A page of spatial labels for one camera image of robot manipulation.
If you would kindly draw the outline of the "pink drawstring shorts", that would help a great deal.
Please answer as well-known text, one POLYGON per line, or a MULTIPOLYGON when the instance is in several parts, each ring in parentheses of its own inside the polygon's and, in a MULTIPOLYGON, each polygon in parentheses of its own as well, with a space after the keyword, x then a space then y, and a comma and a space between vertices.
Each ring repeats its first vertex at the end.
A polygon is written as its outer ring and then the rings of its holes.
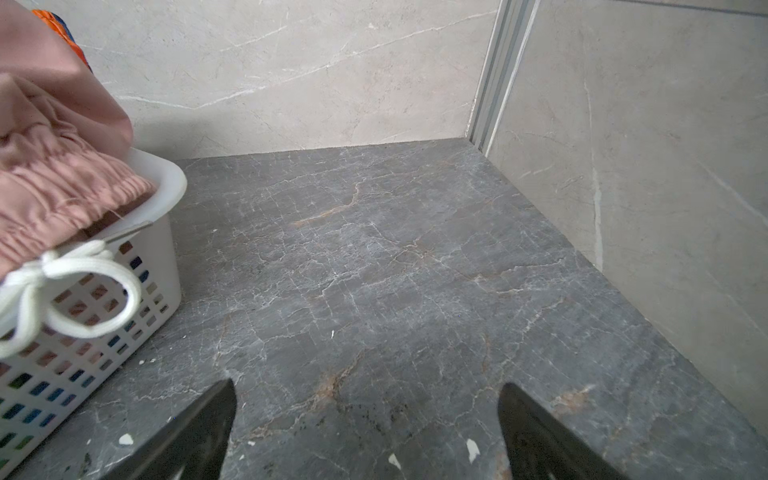
POLYGON ((155 190, 127 114, 45 23, 1 5, 1 284, 155 190))

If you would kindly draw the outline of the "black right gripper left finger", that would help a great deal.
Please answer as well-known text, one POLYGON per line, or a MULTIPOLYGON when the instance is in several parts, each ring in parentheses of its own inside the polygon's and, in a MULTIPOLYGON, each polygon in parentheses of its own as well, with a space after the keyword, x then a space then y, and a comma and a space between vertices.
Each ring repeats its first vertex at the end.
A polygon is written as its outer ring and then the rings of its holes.
POLYGON ((234 382, 212 385, 106 479, 218 479, 237 412, 234 382))

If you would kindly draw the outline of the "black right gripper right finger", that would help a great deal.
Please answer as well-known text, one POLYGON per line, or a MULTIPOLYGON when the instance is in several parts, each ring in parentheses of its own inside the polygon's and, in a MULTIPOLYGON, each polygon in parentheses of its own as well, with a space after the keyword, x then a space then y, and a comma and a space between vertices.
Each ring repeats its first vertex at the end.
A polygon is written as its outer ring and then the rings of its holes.
POLYGON ((497 415, 514 479, 624 479, 521 387, 506 383, 497 415))

